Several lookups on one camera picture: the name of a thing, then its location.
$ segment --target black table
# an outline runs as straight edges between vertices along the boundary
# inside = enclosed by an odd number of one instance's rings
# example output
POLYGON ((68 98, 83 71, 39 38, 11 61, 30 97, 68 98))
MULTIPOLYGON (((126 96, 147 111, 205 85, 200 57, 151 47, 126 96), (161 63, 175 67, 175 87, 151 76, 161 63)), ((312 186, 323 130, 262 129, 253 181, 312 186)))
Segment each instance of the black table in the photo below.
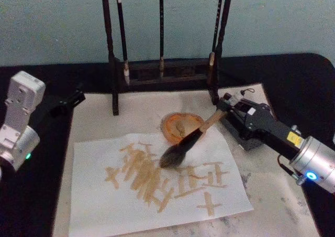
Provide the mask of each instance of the black table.
MULTIPOLYGON (((303 137, 312 135, 335 149, 335 69, 326 58, 311 53, 263 55, 223 58, 222 65, 220 87, 262 83, 279 120, 298 125, 303 137)), ((33 113, 31 123, 48 110, 55 96, 66 97, 79 85, 86 93, 111 92, 108 63, 11 66, 0 67, 3 101, 9 79, 21 70, 47 84, 43 104, 33 113)), ((3 102, 0 108, 3 122, 3 102)), ((71 120, 67 116, 52 123, 40 136, 32 158, 2 188, 1 235, 51 235, 71 120)), ((313 182, 305 182, 303 189, 320 234, 331 236, 335 232, 334 196, 313 182)))

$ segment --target wall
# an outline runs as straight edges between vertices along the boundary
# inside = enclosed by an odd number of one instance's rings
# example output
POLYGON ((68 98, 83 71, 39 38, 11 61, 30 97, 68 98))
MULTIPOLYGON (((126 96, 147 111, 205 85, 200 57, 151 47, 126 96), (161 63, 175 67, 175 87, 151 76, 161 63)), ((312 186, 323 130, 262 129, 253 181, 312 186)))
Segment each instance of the wall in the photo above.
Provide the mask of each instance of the wall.
MULTIPOLYGON (((166 58, 208 57, 217 1, 165 0, 166 58)), ((159 0, 122 3, 129 60, 158 59, 159 0)), ((314 52, 335 64, 334 15, 335 0, 232 0, 223 56, 314 52)), ((106 61, 102 0, 0 0, 0 65, 106 61)))

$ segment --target blue led light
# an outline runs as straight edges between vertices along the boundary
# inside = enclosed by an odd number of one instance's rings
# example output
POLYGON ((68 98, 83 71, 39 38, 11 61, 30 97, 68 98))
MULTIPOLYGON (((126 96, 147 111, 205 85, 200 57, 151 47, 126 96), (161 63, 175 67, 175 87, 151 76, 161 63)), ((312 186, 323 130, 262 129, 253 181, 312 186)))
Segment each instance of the blue led light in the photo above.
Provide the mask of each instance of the blue led light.
POLYGON ((306 173, 306 177, 309 178, 309 179, 311 179, 311 180, 316 180, 316 179, 317 179, 316 174, 313 173, 313 172, 311 172, 311 171, 308 171, 308 172, 306 173))

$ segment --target white paper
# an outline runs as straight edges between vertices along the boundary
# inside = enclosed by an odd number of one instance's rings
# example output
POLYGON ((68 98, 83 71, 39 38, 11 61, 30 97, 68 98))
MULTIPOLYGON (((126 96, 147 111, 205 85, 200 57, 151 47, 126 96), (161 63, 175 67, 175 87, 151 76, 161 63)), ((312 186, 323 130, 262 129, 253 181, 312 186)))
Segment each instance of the white paper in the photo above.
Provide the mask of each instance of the white paper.
MULTIPOLYGON (((124 181, 127 171, 121 171, 116 175, 119 188, 109 180, 105 168, 122 168, 127 151, 120 149, 134 143, 133 149, 146 152, 146 147, 139 144, 151 144, 152 160, 158 160, 164 151, 170 146, 161 133, 153 134, 127 134, 121 138, 110 140, 76 143, 74 146, 74 163, 71 190, 71 220, 70 236, 113 236, 142 230, 167 227, 195 221, 219 218, 239 212, 252 210, 252 206, 245 194, 242 180, 231 155, 228 145, 222 134, 211 127, 206 135, 188 151, 181 167, 195 166, 197 177, 208 176, 213 173, 213 185, 217 183, 214 165, 206 165, 208 162, 222 162, 219 164, 221 174, 221 187, 207 187, 208 179, 197 179, 196 188, 204 187, 185 197, 174 198, 179 194, 179 176, 184 176, 184 191, 192 190, 188 181, 187 171, 167 171, 160 173, 160 186, 165 178, 166 191, 174 189, 172 198, 165 209, 158 213, 159 206, 151 202, 150 206, 143 199, 138 199, 138 191, 131 190, 137 172, 130 180, 124 181), (214 216, 209 216, 205 206, 204 193, 211 195, 213 204, 221 204, 215 207, 214 216)), ((154 196, 162 201, 164 194, 156 190, 154 196)))

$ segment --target paper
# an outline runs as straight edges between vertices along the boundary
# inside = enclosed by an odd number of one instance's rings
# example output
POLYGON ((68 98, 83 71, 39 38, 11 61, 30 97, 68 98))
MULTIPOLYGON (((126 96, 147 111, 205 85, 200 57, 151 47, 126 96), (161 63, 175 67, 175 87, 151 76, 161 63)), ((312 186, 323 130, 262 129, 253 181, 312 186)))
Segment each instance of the paper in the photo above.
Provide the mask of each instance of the paper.
POLYGON ((178 171, 157 168, 169 146, 161 133, 76 143, 70 236, 113 236, 253 209, 215 126, 188 151, 178 171), (150 173, 157 175, 141 191, 141 177, 152 163, 150 173))

